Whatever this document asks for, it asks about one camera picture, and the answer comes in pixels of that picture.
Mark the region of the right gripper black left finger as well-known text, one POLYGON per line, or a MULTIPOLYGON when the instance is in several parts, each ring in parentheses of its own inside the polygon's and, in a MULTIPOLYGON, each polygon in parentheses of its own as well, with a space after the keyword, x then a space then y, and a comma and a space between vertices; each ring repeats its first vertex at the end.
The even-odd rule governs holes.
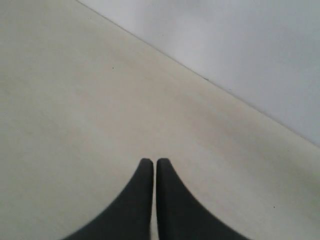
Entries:
POLYGON ((66 240, 150 240, 154 165, 140 160, 132 178, 97 217, 66 240))

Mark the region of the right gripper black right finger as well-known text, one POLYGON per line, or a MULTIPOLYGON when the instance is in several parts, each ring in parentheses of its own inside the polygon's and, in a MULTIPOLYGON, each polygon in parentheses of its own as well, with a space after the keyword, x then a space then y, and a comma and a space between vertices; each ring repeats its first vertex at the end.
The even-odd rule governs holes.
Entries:
POLYGON ((168 158, 156 163, 156 216, 160 240, 246 240, 211 214, 187 189, 168 158))

